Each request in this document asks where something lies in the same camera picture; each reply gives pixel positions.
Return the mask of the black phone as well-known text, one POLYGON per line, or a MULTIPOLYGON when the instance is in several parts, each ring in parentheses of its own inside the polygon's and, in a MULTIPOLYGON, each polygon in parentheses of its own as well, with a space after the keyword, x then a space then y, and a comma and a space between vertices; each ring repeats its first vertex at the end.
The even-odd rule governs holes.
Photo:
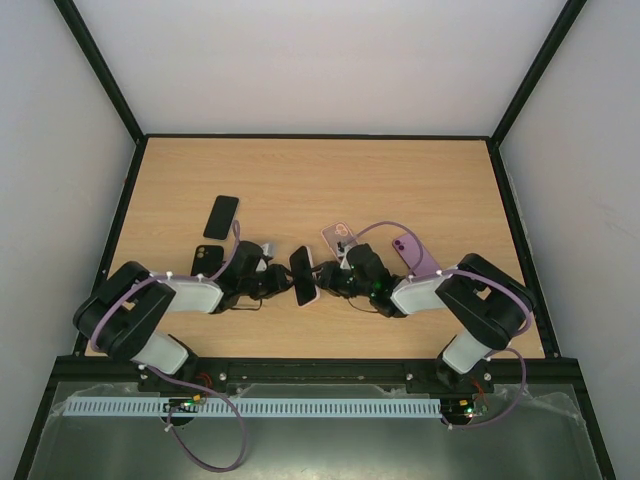
POLYGON ((239 199, 237 197, 218 195, 205 225, 203 237, 213 240, 226 240, 238 206, 239 199))
POLYGON ((302 281, 306 279, 307 272, 303 262, 306 259, 305 246, 299 247, 289 257, 290 270, 293 276, 294 294, 296 298, 296 291, 302 284, 302 281))

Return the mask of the pink phone case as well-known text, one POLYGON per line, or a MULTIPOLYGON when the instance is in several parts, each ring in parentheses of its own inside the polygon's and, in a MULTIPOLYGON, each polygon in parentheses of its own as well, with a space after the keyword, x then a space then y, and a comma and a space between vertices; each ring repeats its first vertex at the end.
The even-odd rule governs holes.
POLYGON ((321 230, 321 237, 324 239, 327 247, 336 257, 336 244, 338 241, 353 239, 353 232, 345 222, 334 222, 321 230))
POLYGON ((296 291, 296 301, 299 307, 305 307, 320 297, 320 289, 315 283, 313 277, 312 268, 314 267, 314 261, 311 254, 311 250, 305 246, 306 259, 303 262, 305 271, 307 272, 306 279, 302 281, 301 286, 296 291))

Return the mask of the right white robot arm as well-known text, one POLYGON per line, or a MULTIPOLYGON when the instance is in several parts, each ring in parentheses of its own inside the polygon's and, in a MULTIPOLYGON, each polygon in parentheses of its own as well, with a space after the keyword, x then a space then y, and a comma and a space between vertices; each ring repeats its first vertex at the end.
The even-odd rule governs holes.
POLYGON ((333 296, 367 298, 387 318, 449 310, 463 330, 441 352, 436 379, 450 392, 470 381, 479 362, 507 350, 534 320, 532 292, 475 253, 445 270, 401 277, 390 273, 370 245, 361 244, 347 250, 340 262, 314 267, 311 277, 333 296))

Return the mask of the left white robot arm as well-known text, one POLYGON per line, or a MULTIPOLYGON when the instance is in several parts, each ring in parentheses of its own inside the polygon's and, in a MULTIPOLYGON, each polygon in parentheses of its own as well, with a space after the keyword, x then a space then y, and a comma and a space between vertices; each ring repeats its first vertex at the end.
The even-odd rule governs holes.
POLYGON ((243 297, 260 303, 292 286, 289 269, 271 262, 269 243, 239 241, 228 258, 223 254, 218 246, 198 247, 189 275, 152 272, 129 261, 81 304, 73 325, 98 353, 174 375, 193 353, 158 330, 165 314, 221 314, 243 297))

